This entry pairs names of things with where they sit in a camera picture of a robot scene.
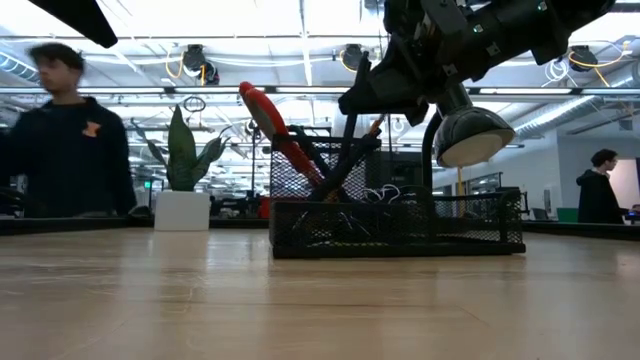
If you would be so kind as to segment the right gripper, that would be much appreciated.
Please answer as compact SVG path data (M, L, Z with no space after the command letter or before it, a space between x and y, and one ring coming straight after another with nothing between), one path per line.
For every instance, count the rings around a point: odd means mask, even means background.
M430 108L420 93L478 81L527 52L538 65L550 60L548 0L490 0L478 9L456 0L387 0L384 27L383 59L373 69L362 59L338 99L345 115L400 114L418 125Z

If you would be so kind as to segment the black pen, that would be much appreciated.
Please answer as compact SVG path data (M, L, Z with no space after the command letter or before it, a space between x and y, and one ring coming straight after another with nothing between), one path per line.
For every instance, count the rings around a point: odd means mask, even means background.
M325 160L322 158L313 142L306 135L304 128L298 125L289 125L287 129L299 138L297 145L300 148L300 151L305 154L310 167L313 168L316 173L318 173L318 176L313 175L313 186L325 186L327 178L331 175L331 169L326 164ZM337 187L332 192L328 192L325 196L322 197L322 199L335 202L351 201L349 195L341 186Z
M357 146L349 147L348 155L343 160L338 161L337 166L329 173L329 176L313 190L308 199L310 201L323 201L330 193L339 190L356 164L378 149L380 145L381 141L376 135L367 134L358 139Z
M356 71L354 84L358 85L362 83L365 80L366 76L368 75L370 69L371 69L371 62L369 60L369 52L364 51ZM351 141L353 139L353 135L355 131L356 121L357 121L357 114L353 113L353 114L347 115L346 124L343 132L343 140L342 140L341 150L340 150L339 160L338 160L339 164L344 162L349 155Z

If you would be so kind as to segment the red handled scissors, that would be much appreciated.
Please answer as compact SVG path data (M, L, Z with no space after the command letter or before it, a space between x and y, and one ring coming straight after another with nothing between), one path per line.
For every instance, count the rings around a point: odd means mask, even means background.
M250 82L242 82L239 85L239 94L260 131L271 142L274 142L274 137L278 136L276 148L285 155L298 173L307 178L312 186L318 185L322 176L311 164L310 159L300 146L291 139L284 120L274 103L263 91Z

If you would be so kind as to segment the black mesh desk organizer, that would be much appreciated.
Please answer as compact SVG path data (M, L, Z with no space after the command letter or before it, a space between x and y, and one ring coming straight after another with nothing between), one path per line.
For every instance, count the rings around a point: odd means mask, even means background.
M342 139L308 136L331 171ZM310 201L316 188L276 145L271 150L269 235L276 259L511 255L526 250L520 194L429 196L422 186L398 187L387 204L366 202L365 188L380 189L380 147L360 160L342 188L350 202Z

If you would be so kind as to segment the black monitor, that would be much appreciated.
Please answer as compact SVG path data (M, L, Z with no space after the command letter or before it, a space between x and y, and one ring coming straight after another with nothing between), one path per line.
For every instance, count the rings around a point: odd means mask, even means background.
M422 155L411 152L382 152L381 180L384 184L409 186L422 184Z

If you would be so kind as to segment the black desk lamp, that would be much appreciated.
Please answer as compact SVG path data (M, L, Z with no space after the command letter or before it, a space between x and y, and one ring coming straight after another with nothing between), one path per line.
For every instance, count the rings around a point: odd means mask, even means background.
M422 189L429 196L434 164L460 169L483 163L515 137L515 130L498 114L474 106L461 84L437 96L435 105L421 143Z

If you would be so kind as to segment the person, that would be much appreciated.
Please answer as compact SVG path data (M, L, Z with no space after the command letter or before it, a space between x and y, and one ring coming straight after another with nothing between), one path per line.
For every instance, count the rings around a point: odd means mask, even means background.
M29 55L51 99L0 133L0 181L26 177L26 195L35 202L27 217L128 214L136 196L121 118L78 92L85 71L78 52L45 43Z
M617 153L599 150L592 156L591 164L590 169L576 178L580 187L578 222L622 225L625 209L619 206L609 176L617 165Z

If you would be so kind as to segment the green plant in white pot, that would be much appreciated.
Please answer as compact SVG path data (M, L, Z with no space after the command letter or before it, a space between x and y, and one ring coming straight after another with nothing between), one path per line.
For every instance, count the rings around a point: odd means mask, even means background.
M174 107L168 126L168 155L150 141L135 122L135 132L146 142L151 155L163 165L170 190L157 195L154 229L157 231L207 231L210 199L197 193L195 186L208 173L210 165L223 154L228 138L218 136L198 153L192 131L185 122L181 107Z

